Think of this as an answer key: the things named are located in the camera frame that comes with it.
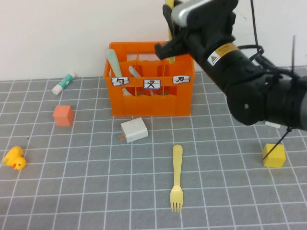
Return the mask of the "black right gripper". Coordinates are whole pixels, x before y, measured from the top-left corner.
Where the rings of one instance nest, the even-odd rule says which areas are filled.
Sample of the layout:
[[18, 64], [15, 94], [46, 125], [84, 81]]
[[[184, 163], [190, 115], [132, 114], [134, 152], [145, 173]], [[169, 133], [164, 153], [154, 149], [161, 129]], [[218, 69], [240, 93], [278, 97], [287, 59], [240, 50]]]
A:
[[[236, 0], [189, 0], [174, 8], [164, 4], [163, 16], [168, 25], [168, 38], [174, 39], [156, 44], [155, 54], [164, 60], [187, 54], [187, 47], [195, 55], [200, 51], [209, 53], [223, 44], [233, 42], [236, 7]], [[181, 39], [182, 30], [188, 36], [187, 47]]]

